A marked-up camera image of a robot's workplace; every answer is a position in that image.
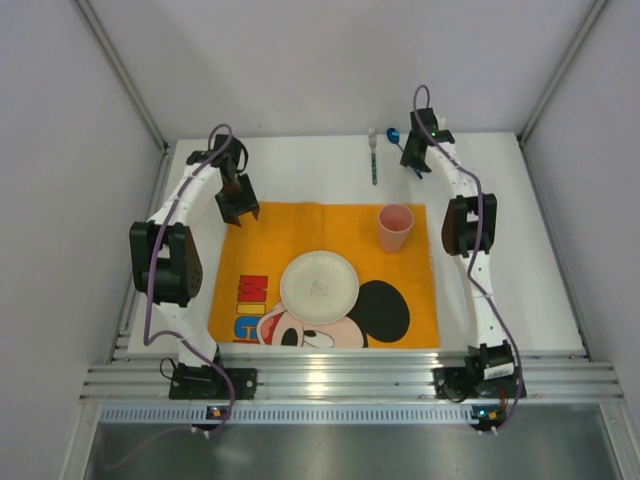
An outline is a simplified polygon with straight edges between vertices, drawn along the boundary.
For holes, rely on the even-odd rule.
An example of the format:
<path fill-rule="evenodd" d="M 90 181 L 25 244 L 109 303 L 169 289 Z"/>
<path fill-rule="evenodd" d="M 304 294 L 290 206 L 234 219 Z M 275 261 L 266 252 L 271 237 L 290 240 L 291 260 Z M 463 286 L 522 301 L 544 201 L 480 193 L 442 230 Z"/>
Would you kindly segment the orange cartoon mouse towel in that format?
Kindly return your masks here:
<path fill-rule="evenodd" d="M 229 227 L 208 331 L 219 343 L 315 349 L 440 345 L 424 206 L 383 250 L 379 205 L 266 202 Z"/>

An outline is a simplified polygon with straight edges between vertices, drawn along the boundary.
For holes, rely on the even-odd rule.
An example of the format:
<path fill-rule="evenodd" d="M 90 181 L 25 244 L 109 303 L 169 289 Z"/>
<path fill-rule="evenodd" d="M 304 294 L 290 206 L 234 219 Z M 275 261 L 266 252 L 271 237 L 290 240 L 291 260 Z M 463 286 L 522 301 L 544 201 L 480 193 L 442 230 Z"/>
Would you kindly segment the cream round plate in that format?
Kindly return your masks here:
<path fill-rule="evenodd" d="M 294 318 L 311 325 L 328 325 L 355 306 L 359 278 L 344 257 L 324 250 L 295 258 L 280 280 L 280 300 Z"/>

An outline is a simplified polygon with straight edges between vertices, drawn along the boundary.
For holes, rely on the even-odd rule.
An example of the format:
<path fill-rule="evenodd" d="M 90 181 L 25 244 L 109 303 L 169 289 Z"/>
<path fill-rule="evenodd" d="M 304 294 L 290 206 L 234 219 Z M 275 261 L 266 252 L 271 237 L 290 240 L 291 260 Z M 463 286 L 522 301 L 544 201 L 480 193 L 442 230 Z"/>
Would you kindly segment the blue metallic spoon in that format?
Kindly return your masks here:
<path fill-rule="evenodd" d="M 386 130 L 386 137 L 391 144 L 395 145 L 401 152 L 404 152 L 403 147 L 400 145 L 400 134 L 396 128 L 388 128 Z M 416 168 L 412 168 L 412 170 L 420 180 L 423 179 L 422 173 L 419 170 L 417 170 Z"/>

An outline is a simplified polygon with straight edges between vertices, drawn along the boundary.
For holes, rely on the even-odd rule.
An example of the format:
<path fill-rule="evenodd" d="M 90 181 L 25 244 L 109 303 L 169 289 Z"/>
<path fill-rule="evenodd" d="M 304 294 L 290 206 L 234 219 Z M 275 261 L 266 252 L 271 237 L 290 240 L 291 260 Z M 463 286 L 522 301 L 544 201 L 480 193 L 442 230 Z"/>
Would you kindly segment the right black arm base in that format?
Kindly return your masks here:
<path fill-rule="evenodd" d="M 507 340 L 492 347 L 469 347 L 462 367 L 437 368 L 433 377 L 436 397 L 455 403 L 526 396 L 520 365 Z"/>

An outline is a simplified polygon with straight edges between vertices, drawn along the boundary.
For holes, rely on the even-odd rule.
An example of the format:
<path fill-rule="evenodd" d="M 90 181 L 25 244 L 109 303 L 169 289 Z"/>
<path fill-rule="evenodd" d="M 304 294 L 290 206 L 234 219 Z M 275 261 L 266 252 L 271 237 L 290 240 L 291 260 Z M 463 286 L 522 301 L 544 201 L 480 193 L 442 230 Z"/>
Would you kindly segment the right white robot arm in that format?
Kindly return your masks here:
<path fill-rule="evenodd" d="M 401 164 L 435 174 L 449 197 L 441 242 L 463 279 L 471 321 L 469 356 L 483 367 L 514 363 L 512 339 L 498 312 L 490 273 L 497 198 L 485 193 L 478 176 L 462 166 L 453 135 L 440 128 L 431 107 L 414 109 L 410 122 Z"/>

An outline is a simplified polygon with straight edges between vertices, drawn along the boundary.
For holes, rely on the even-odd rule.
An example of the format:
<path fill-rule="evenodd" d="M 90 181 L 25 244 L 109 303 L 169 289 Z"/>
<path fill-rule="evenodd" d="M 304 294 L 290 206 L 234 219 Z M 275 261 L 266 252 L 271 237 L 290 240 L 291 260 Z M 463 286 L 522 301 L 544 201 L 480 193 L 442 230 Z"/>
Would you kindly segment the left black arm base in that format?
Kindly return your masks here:
<path fill-rule="evenodd" d="M 193 367 L 171 360 L 171 400 L 230 400 L 231 389 L 223 376 L 211 366 Z M 255 397 L 257 370 L 254 368 L 224 368 L 235 392 L 236 400 Z"/>

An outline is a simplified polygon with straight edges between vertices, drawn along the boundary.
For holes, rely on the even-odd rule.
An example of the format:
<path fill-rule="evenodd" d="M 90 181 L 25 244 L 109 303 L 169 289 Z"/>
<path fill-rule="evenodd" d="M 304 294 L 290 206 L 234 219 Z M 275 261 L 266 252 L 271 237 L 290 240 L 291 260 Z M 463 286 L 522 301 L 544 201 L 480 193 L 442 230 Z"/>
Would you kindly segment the pink plastic cup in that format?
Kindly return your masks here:
<path fill-rule="evenodd" d="M 414 225 L 414 214 L 403 204 L 388 204 L 378 214 L 378 241 L 385 253 L 399 252 Z"/>

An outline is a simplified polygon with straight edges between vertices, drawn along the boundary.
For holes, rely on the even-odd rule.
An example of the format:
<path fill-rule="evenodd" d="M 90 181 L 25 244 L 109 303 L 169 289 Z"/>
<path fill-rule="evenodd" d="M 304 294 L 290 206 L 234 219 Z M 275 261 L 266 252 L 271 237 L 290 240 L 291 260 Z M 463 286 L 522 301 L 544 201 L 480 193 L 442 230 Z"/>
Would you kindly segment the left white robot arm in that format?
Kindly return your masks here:
<path fill-rule="evenodd" d="M 196 227 L 212 205 L 227 225 L 258 218 L 259 201 L 248 174 L 249 153 L 231 133 L 213 132 L 204 150 L 186 160 L 177 187 L 156 213 L 129 229 L 133 282 L 146 296 L 142 341 L 176 340 L 179 362 L 188 367 L 218 363 L 219 347 L 194 307 L 205 279 Z"/>

